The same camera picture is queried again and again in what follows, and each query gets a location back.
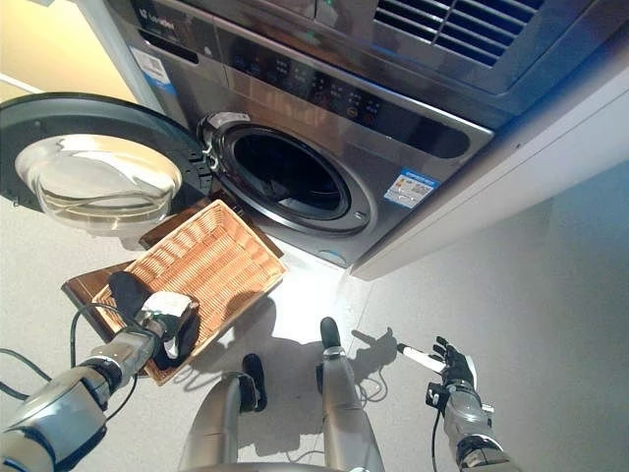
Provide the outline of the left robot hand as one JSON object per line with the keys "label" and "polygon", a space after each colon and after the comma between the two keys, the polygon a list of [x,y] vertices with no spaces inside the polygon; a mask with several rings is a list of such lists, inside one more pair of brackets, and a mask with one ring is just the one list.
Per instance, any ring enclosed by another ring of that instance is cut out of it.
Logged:
{"label": "left robot hand", "polygon": [[134,320],[155,333],[166,357],[175,361],[185,357],[195,342],[194,307],[187,295],[158,291],[144,301]]}

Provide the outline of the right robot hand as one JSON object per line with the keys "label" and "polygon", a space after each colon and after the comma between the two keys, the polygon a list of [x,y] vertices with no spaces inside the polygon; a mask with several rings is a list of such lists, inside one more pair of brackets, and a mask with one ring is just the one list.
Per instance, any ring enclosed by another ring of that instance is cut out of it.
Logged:
{"label": "right robot hand", "polygon": [[478,387],[478,374],[473,359],[442,336],[435,338],[430,353],[405,343],[398,343],[396,348],[404,357],[440,375],[444,385],[461,381],[472,388]]}

